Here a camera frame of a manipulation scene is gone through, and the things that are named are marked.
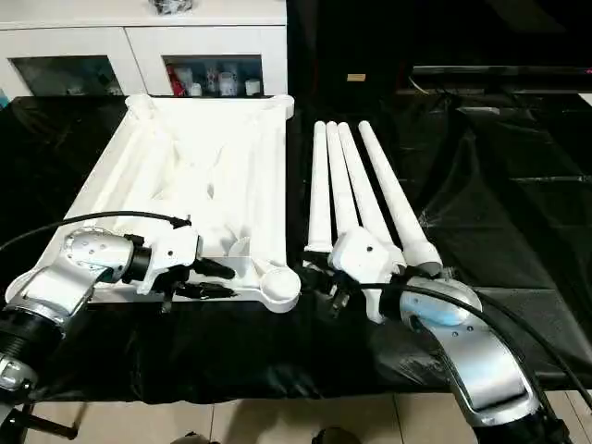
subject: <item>person's shoe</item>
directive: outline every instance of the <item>person's shoe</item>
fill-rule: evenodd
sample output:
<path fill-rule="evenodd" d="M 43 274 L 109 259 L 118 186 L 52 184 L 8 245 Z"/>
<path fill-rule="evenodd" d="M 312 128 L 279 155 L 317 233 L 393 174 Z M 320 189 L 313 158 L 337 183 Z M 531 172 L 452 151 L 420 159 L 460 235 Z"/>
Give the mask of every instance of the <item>person's shoe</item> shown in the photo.
<path fill-rule="evenodd" d="M 324 428 L 313 438 L 313 444 L 362 444 L 353 433 L 339 427 Z"/>

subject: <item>electric cable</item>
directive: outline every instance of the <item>electric cable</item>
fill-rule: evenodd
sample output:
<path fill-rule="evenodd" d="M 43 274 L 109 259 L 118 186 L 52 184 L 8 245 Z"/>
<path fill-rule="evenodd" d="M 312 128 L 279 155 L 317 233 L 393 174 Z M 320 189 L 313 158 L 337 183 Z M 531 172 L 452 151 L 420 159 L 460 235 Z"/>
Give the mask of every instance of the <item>electric cable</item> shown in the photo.
<path fill-rule="evenodd" d="M 14 237 L 10 240 L 7 240 L 3 244 L 1 244 L 0 245 L 0 252 L 2 252 L 4 249 L 8 248 L 13 243 L 17 243 L 19 241 L 22 241 L 23 239 L 26 239 L 30 236 L 34 236 L 35 234 L 39 234 L 44 231 L 49 231 L 50 229 L 60 228 L 60 227 L 64 227 L 65 225 L 70 225 L 70 224 L 76 224 L 77 222 L 82 222 L 84 220 L 98 219 L 98 218 L 102 218 L 102 217 L 113 217 L 113 216 L 130 216 L 130 217 L 145 217 L 145 218 L 150 218 L 150 219 L 160 219 L 160 220 L 164 220 L 164 221 L 170 223 L 174 228 L 179 228 L 179 227 L 191 225 L 191 221 L 189 219 L 185 220 L 185 219 L 180 219 L 178 217 L 173 217 L 173 216 L 159 215 L 157 213 L 148 213 L 148 212 L 144 212 L 144 211 L 126 211 L 126 210 L 101 211 L 99 213 L 89 213 L 87 215 L 74 216 L 74 217 L 69 217 L 66 219 L 58 220 L 56 222 L 52 222 L 51 224 L 43 225 L 42 227 L 38 227 L 38 228 L 32 229 L 30 231 L 27 231 L 25 233 L 19 234 L 18 236 Z"/>
<path fill-rule="evenodd" d="M 415 80 L 413 80 L 413 78 L 411 76 L 409 76 L 407 78 L 409 80 L 409 82 L 412 84 L 412 86 L 419 91 L 421 94 L 425 94 L 425 95 L 430 95 L 430 93 L 428 91 L 426 91 L 425 89 L 423 89 L 421 86 L 419 86 L 417 83 L 415 83 Z"/>
<path fill-rule="evenodd" d="M 550 407 L 549 400 L 547 399 L 547 395 L 545 394 L 544 390 L 538 385 L 537 378 L 535 377 L 534 373 L 526 365 L 524 354 L 521 352 L 520 347 L 518 347 L 515 344 L 513 339 L 510 337 L 509 334 L 507 334 L 503 330 L 503 328 L 500 328 L 497 321 L 495 319 L 493 319 L 491 316 L 489 316 L 488 314 L 485 314 L 485 313 L 479 311 L 478 309 L 474 308 L 472 305 L 469 305 L 468 303 L 458 301 L 458 300 L 452 298 L 451 296 L 448 296 L 447 294 L 444 294 L 440 291 L 431 290 L 431 289 L 424 289 L 421 287 L 398 284 L 398 283 L 394 283 L 394 282 L 391 282 L 389 284 L 358 284 L 357 286 L 358 286 L 358 288 L 360 288 L 362 290 L 363 289 L 382 289 L 382 290 L 396 289 L 396 290 L 401 290 L 401 291 L 410 291 L 410 292 L 415 292 L 415 293 L 419 293 L 419 294 L 424 294 L 425 296 L 430 296 L 430 297 L 433 297 L 434 299 L 438 299 L 443 302 L 451 303 L 452 305 L 462 308 L 463 310 L 466 310 L 467 312 L 469 312 L 471 315 L 474 315 L 475 317 L 479 318 L 481 321 L 486 323 L 487 326 L 489 328 L 491 328 L 491 330 L 496 335 L 498 335 L 498 337 L 501 339 L 501 341 L 504 342 L 504 344 L 512 351 L 512 353 L 514 353 L 519 358 L 519 361 L 521 363 L 521 367 L 523 368 L 524 373 L 527 375 L 529 381 L 533 384 L 537 396 L 545 404 L 545 406 L 548 408 L 549 412 L 551 412 L 551 413 L 553 412 L 552 408 Z M 484 298 L 484 301 L 485 300 L 487 300 L 487 303 L 489 303 L 491 301 L 491 298 L 486 296 L 486 298 Z M 494 304 L 492 304 L 492 306 L 494 308 L 498 308 L 499 305 L 500 304 L 498 302 L 494 302 Z M 584 399 L 584 401 L 586 402 L 588 407 L 590 407 L 592 409 L 592 398 L 590 397 L 590 395 L 586 391 L 586 388 L 584 387 L 582 382 L 579 380 L 577 375 L 569 367 L 569 365 L 555 351 L 555 348 L 550 343 L 548 343 L 544 338 L 542 338 L 540 336 L 540 334 L 537 333 L 526 321 L 524 321 L 523 319 L 518 317 L 517 314 L 514 314 L 511 310 L 507 309 L 506 307 L 503 307 L 503 309 L 504 310 L 500 310 L 503 314 L 506 315 L 507 313 L 512 313 L 512 315 L 509 315 L 509 318 L 512 321 L 516 322 L 516 325 L 518 325 L 518 327 L 523 328 L 524 331 L 526 331 L 526 333 L 529 333 L 533 337 L 533 339 L 537 343 L 539 343 L 541 345 L 541 347 L 544 348 L 545 352 L 547 352 L 549 354 L 550 358 L 555 361 L 557 366 L 565 373 L 565 375 L 568 377 L 568 379 L 570 379 L 570 381 L 573 383 L 573 385 L 575 387 L 577 387 L 578 393 L 580 393 L 580 395 L 582 396 L 582 398 Z"/>

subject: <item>red bottle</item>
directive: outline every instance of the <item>red bottle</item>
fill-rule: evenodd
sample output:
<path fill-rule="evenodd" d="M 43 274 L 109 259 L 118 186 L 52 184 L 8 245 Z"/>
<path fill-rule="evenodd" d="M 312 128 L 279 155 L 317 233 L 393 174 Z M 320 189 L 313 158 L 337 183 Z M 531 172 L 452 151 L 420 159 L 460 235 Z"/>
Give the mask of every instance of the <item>red bottle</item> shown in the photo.
<path fill-rule="evenodd" d="M 170 65 L 166 65 L 166 73 L 168 74 L 170 85 L 173 87 L 173 95 L 175 95 L 175 97 L 183 97 L 187 95 L 185 88 L 183 88 L 183 84 L 179 81 L 177 74 L 175 74 L 175 69 Z"/>

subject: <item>black stand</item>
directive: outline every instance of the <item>black stand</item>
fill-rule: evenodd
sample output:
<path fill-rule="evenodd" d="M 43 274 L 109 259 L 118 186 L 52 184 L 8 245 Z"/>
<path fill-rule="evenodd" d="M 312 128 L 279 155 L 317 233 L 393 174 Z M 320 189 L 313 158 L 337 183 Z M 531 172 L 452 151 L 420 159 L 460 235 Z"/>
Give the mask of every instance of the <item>black stand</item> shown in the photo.
<path fill-rule="evenodd" d="M 50 435 L 66 439 L 74 439 L 78 435 L 78 425 L 68 427 L 31 414 L 32 407 L 26 406 L 22 412 L 13 409 L 6 423 L 17 428 L 30 428 Z"/>

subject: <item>table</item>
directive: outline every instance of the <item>table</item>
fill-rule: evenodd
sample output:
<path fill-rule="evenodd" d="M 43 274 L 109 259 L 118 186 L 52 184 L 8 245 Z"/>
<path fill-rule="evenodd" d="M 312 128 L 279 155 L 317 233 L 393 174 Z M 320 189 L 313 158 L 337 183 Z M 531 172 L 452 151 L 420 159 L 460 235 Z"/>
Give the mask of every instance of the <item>table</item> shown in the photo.
<path fill-rule="evenodd" d="M 521 314 L 592 387 L 586 102 L 576 95 L 434 95 L 396 97 L 358 113 L 297 106 L 287 140 L 292 265 L 305 243 L 315 120 L 366 118 L 449 272 Z M 3 240 L 66 213 L 125 111 L 121 98 L 27 97 L 0 112 Z M 0 285 L 32 266 L 48 240 L 4 252 Z M 486 310 L 515 336 L 546 389 L 570 388 L 532 340 Z M 448 390 L 441 364 L 426 352 L 430 344 L 401 323 L 371 324 L 359 298 L 337 320 L 309 290 L 287 314 L 255 302 L 158 312 L 152 303 L 85 310 L 32 397 L 210 403 Z"/>

